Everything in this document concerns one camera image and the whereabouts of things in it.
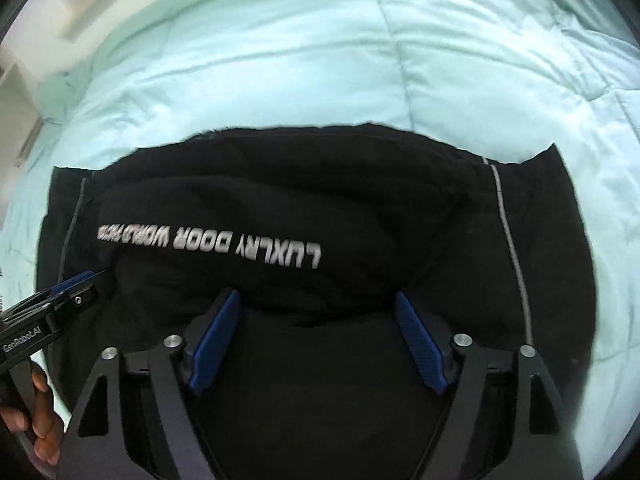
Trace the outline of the person's left hand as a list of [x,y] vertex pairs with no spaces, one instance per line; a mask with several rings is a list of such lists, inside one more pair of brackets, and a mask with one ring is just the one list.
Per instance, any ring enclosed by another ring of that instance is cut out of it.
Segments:
[[12,434],[31,429],[35,435],[35,456],[54,467],[60,460],[60,446],[64,434],[64,422],[53,408],[53,392],[47,374],[35,362],[30,361],[30,376],[35,388],[32,418],[10,406],[2,405],[1,417]]

